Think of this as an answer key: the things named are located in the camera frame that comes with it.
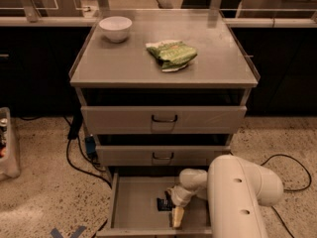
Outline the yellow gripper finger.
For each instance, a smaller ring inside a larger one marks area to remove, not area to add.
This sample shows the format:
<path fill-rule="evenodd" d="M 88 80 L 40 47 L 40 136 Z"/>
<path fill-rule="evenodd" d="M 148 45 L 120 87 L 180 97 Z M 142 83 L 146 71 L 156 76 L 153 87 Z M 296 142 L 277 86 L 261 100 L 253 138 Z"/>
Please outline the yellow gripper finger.
<path fill-rule="evenodd" d="M 182 218 L 184 215 L 184 208 L 176 206 L 172 209 L 172 227 L 179 228 L 181 226 Z"/>

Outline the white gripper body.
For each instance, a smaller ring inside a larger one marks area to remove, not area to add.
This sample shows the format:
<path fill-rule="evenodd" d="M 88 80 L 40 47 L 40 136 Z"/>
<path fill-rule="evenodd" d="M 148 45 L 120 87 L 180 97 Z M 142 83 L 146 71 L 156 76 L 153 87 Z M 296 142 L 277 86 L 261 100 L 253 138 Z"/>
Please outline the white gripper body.
<path fill-rule="evenodd" d="M 169 187 L 166 191 L 169 194 L 172 203 L 179 207 L 185 207 L 195 194 L 193 188 L 187 188 L 180 184 Z"/>

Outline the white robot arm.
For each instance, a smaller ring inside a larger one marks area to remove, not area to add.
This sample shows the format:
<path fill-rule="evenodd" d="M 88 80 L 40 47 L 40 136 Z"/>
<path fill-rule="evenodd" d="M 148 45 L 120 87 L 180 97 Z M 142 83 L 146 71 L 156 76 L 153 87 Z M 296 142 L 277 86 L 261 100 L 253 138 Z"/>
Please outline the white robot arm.
<path fill-rule="evenodd" d="M 268 238 L 260 212 L 283 196 L 283 184 L 272 170 L 245 159 L 223 155 L 206 171 L 185 169 L 167 193 L 174 205 L 172 226 L 181 226 L 184 208 L 194 196 L 208 201 L 213 238 Z"/>

